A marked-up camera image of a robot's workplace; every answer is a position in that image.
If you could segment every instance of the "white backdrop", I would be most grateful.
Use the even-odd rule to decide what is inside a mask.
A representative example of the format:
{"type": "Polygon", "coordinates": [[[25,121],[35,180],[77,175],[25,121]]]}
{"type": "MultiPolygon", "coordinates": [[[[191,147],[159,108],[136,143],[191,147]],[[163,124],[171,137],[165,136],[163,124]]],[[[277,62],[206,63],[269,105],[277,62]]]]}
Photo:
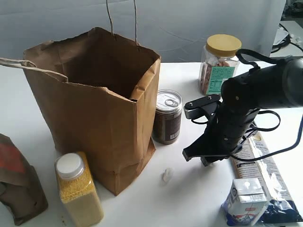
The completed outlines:
{"type": "MultiPolygon", "coordinates": [[[[243,47],[269,55],[285,0],[136,0],[138,41],[163,62],[200,61],[206,38],[235,35],[243,47]]],[[[134,37],[132,0],[109,0],[115,33],[134,37]]],[[[109,29],[105,0],[0,0],[0,56],[47,40],[109,29]]]]}

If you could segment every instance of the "robotic arm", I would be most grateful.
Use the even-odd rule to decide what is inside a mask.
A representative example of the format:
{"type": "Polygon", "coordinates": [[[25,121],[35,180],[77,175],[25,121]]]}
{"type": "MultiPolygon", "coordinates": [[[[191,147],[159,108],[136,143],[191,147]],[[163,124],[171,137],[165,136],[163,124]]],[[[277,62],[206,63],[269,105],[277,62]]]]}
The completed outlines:
{"type": "MultiPolygon", "coordinates": [[[[201,157],[202,163],[207,166],[230,156],[236,158],[234,154],[241,150],[242,143],[255,131],[272,131],[279,126],[257,128],[253,122],[257,114],[272,113],[280,120],[277,113],[260,109],[303,106],[303,59],[286,57],[274,60],[246,49],[238,50],[237,57],[242,63],[251,64],[254,68],[222,84],[222,103],[219,95],[209,95],[184,106],[185,116],[192,122],[199,123],[195,119],[202,116],[208,119],[204,134],[183,150],[186,161],[201,157]],[[255,62],[246,61],[242,54],[275,65],[261,69],[255,62]]],[[[290,150],[293,146],[278,153],[290,150]]]]}

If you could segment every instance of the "brown can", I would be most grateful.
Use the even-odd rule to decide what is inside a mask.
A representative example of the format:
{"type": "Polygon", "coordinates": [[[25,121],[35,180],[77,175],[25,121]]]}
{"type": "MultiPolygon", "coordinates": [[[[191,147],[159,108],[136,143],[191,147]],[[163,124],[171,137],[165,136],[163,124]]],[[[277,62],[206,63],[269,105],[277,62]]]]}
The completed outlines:
{"type": "Polygon", "coordinates": [[[173,90],[159,90],[152,138],[163,144],[175,142],[180,133],[182,98],[173,90]]]}

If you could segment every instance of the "brown paper bag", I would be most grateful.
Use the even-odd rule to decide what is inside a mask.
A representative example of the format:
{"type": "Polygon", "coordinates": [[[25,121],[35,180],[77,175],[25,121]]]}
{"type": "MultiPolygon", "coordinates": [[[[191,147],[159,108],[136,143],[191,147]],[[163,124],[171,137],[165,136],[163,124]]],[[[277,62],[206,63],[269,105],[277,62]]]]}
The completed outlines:
{"type": "Polygon", "coordinates": [[[58,72],[24,70],[56,148],[84,151],[96,179],[119,194],[155,151],[159,55],[96,27],[30,48],[24,58],[58,72]]]}
{"type": "Polygon", "coordinates": [[[0,134],[0,202],[12,213],[15,225],[34,218],[48,204],[33,166],[9,137],[0,134]]]}

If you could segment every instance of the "milk carton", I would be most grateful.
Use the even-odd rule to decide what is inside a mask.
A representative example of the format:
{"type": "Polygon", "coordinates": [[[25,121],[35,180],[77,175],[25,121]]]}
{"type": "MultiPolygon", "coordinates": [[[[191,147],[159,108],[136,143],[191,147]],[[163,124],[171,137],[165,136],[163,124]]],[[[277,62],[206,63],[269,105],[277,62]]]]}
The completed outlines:
{"type": "Polygon", "coordinates": [[[268,202],[257,178],[235,179],[226,201],[223,203],[229,226],[254,225],[268,202]]]}

